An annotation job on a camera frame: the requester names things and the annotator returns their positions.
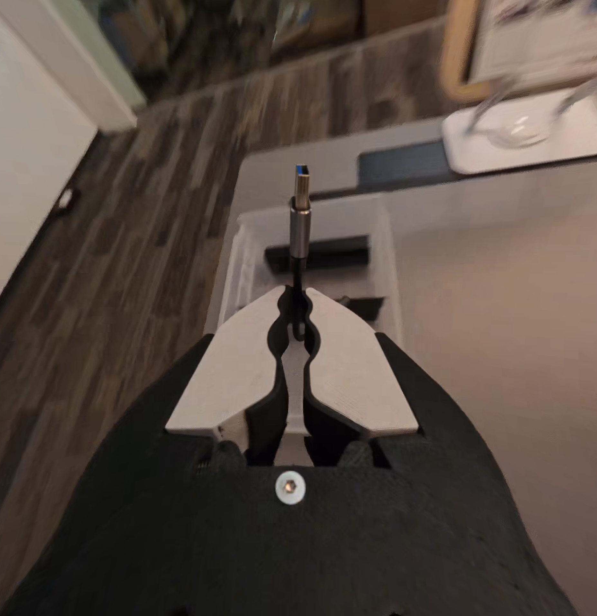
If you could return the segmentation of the instruction poster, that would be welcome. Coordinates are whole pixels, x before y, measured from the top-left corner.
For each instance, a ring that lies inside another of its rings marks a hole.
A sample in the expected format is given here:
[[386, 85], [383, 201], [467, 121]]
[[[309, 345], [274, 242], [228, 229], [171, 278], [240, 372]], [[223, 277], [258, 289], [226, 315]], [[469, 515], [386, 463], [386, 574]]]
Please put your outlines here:
[[597, 1], [480, 1], [470, 51], [468, 84], [585, 81], [597, 75]]

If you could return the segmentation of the white poster stand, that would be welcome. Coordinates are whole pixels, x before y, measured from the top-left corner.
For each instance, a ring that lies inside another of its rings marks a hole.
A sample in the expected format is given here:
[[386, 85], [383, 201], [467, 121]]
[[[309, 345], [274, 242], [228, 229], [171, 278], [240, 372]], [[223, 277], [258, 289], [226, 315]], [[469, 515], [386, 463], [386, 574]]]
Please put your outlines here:
[[450, 168], [463, 175], [597, 157], [597, 78], [570, 89], [491, 97], [442, 123]]

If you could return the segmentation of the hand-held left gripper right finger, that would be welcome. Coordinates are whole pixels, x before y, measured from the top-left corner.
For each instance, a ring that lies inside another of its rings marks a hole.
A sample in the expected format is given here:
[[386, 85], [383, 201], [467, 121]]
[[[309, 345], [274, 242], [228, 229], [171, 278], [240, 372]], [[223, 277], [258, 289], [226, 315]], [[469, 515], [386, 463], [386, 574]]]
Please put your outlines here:
[[304, 292], [303, 421], [315, 466], [353, 442], [417, 434], [419, 423], [371, 325], [315, 288]]

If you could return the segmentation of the clear plastic box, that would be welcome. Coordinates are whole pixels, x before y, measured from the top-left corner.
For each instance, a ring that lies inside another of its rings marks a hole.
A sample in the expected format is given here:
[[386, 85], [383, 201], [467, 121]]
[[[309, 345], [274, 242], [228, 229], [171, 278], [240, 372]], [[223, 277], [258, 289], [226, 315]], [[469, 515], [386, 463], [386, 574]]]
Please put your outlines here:
[[[229, 225], [204, 333], [214, 333], [238, 309], [272, 288], [291, 283], [289, 273], [273, 273], [264, 255], [267, 248], [288, 244], [289, 223], [289, 208], [281, 206], [244, 212]], [[372, 327], [402, 346], [395, 244], [382, 196], [351, 196], [312, 205], [312, 242], [351, 236], [367, 237], [369, 263], [309, 270], [304, 287], [313, 287], [333, 300], [382, 297], [384, 302]]]

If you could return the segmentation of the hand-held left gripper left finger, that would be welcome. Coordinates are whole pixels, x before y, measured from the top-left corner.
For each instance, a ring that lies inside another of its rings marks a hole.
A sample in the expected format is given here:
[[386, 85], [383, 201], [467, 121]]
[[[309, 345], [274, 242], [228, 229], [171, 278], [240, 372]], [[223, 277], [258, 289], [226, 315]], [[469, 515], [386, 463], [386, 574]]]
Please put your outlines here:
[[217, 329], [166, 422], [174, 435], [234, 443], [249, 465], [272, 466], [287, 427], [282, 356], [290, 288], [278, 286]]

